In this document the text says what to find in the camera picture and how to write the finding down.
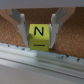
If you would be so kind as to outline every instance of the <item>brown surface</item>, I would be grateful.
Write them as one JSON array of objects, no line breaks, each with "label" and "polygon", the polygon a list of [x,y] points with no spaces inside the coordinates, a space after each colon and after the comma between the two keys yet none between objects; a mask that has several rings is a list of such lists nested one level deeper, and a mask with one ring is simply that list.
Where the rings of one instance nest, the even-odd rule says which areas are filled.
[{"label": "brown surface", "polygon": [[[30,23],[51,23],[51,15],[57,11],[53,9],[19,9]],[[76,8],[75,13],[64,23],[57,34],[52,52],[84,58],[84,8]],[[25,46],[16,28],[0,16],[0,42]]]}]

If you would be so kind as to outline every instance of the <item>yellow block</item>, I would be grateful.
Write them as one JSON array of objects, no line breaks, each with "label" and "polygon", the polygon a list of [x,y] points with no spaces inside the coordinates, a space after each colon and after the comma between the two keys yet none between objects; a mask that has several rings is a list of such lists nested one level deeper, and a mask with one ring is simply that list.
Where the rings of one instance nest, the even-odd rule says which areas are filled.
[{"label": "yellow block", "polygon": [[31,50],[49,50],[49,24],[30,24],[29,46]]}]

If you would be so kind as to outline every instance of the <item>black letter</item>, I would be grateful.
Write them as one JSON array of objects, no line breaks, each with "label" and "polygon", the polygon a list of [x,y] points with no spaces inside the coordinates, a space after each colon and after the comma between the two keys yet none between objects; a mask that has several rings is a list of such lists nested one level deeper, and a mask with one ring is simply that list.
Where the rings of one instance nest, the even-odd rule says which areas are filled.
[{"label": "black letter", "polygon": [[41,34],[41,36],[43,36],[44,28],[42,27],[42,33],[41,33],[40,30],[39,30],[37,27],[35,27],[34,35],[36,35],[36,29],[37,29],[38,32]]}]

